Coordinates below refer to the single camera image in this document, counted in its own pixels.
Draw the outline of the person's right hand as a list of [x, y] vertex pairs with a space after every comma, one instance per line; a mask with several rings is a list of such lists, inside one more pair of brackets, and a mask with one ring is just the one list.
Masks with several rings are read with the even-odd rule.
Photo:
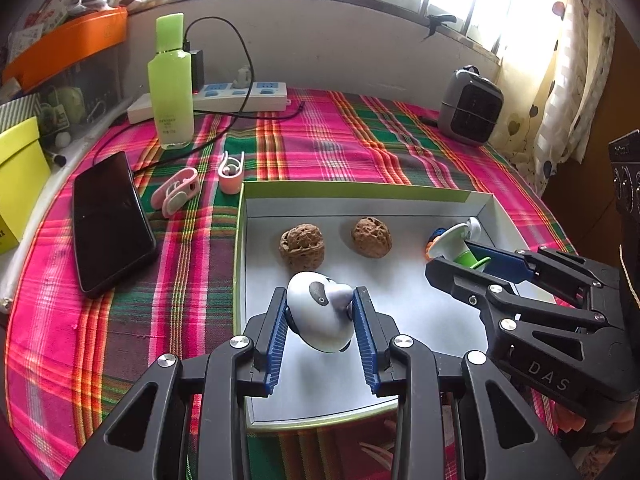
[[592, 413], [586, 417], [572, 412], [569, 408], [555, 403], [552, 418], [559, 430], [559, 441], [563, 448], [582, 448], [591, 445], [591, 441], [613, 430], [618, 434], [626, 434], [634, 428], [637, 401], [623, 403], [610, 412]]

